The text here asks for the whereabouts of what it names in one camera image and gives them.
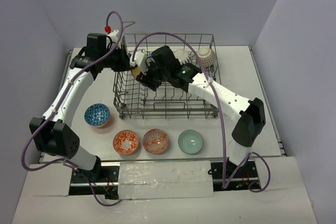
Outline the tan bowl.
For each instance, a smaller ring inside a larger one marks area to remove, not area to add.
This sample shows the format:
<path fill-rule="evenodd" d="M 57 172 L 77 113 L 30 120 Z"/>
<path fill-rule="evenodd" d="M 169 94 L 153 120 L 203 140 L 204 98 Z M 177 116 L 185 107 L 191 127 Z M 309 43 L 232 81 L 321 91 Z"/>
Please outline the tan bowl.
<path fill-rule="evenodd" d="M 135 69 L 131 70 L 132 76 L 136 79 L 137 76 L 139 76 L 141 73 L 141 69 L 139 67 L 136 67 Z"/>

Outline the white bowl orange rim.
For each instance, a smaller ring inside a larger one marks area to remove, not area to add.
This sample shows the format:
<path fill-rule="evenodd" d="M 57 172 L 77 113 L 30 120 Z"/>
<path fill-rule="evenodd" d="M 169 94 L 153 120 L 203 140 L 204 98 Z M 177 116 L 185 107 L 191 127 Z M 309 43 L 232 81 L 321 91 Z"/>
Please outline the white bowl orange rim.
<path fill-rule="evenodd" d="M 191 56 L 185 49 L 178 49 L 173 52 L 175 58 L 180 62 L 181 65 L 186 63 L 191 63 Z"/>

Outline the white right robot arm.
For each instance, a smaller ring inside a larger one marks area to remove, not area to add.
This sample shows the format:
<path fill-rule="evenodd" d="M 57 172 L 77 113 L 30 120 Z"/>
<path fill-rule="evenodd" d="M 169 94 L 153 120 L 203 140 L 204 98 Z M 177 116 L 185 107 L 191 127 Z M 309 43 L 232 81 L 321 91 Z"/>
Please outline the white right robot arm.
<path fill-rule="evenodd" d="M 245 158 L 266 124 L 262 100 L 250 100 L 226 89 L 191 63 L 187 51 L 173 52 L 168 46 L 154 50 L 149 56 L 136 51 L 130 64 L 140 68 L 137 80 L 151 90 L 155 91 L 163 82 L 168 82 L 200 97 L 217 107 L 220 114 L 228 116 L 235 123 L 232 131 L 235 143 L 228 158 L 228 171 L 233 177 L 240 177 L 246 171 Z"/>

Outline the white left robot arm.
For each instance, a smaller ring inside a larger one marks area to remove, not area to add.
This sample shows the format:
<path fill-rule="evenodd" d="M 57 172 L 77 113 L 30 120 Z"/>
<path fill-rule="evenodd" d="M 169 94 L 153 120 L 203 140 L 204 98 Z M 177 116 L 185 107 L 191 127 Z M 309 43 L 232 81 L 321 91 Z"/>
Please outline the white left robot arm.
<path fill-rule="evenodd" d="M 40 118 L 32 118 L 29 128 L 40 152 L 63 159 L 77 167 L 91 182 L 102 176 L 101 160 L 80 145 L 79 136 L 71 129 L 72 121 L 88 88 L 103 69 L 115 72 L 131 70 L 129 55 L 121 43 L 121 32 L 108 35 L 90 33 L 69 65 L 66 80 L 54 102 Z"/>

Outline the blue white patterned bowl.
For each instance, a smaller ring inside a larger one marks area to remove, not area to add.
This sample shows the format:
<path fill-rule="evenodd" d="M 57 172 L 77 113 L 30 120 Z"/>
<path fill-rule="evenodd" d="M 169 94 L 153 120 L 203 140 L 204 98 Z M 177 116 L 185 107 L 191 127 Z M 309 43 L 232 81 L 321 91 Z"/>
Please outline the blue white patterned bowl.
<path fill-rule="evenodd" d="M 109 108 L 102 103 L 91 105 L 84 113 L 85 122 L 90 126 L 103 124 L 109 118 L 109 116 Z"/>

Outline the orange geometric pattern bowl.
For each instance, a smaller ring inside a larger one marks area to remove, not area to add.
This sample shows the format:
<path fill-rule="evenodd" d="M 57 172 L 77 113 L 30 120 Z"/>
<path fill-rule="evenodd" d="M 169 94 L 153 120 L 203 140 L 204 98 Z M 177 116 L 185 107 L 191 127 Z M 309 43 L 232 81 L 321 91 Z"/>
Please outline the orange geometric pattern bowl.
<path fill-rule="evenodd" d="M 151 129 L 144 134 L 142 144 L 148 153 L 162 154 L 169 146 L 169 137 L 164 130 Z"/>

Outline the orange floral pattern bowl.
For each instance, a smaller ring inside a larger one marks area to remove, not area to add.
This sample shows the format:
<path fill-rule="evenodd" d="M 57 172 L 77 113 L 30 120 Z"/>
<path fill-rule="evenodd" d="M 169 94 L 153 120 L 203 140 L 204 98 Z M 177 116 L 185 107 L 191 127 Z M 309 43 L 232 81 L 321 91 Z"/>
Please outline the orange floral pattern bowl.
<path fill-rule="evenodd" d="M 132 130 L 122 130 L 113 138 L 114 150 L 120 155 L 130 155 L 139 147 L 139 137 Z"/>

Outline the pale green bowl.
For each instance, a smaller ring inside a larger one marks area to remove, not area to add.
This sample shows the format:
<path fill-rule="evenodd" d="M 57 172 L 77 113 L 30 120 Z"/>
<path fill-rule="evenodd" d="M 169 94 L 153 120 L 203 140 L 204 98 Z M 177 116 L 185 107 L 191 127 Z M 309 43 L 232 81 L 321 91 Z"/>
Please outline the pale green bowl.
<path fill-rule="evenodd" d="M 186 154 L 194 155 L 203 148 L 203 138 L 199 132 L 194 130 L 185 130 L 178 137 L 178 146 Z"/>

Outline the white taped sheet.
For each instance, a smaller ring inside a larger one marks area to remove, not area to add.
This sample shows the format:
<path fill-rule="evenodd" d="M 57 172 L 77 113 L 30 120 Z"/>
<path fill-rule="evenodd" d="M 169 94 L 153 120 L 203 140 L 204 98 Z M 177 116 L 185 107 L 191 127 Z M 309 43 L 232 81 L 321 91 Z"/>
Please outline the white taped sheet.
<path fill-rule="evenodd" d="M 204 198 L 214 196 L 209 161 L 122 163 L 120 199 Z"/>

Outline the black mounting rail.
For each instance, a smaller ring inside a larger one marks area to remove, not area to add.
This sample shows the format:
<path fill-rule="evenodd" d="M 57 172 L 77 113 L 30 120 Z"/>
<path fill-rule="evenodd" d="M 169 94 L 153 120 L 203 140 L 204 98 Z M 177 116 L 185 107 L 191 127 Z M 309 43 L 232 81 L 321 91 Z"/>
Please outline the black mounting rail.
<path fill-rule="evenodd" d="M 119 199 L 119 165 L 102 166 L 101 177 L 92 182 L 93 191 L 97 195 L 103 195 L 105 199 Z M 231 190 L 260 190 L 258 172 L 254 161 L 248 161 L 241 167 L 230 181 L 227 188 L 223 187 L 222 181 L 223 163 L 211 162 L 211 168 L 207 171 L 212 179 L 213 191 Z M 82 196 L 92 195 L 89 185 L 77 172 L 73 172 L 70 179 L 69 195 Z"/>

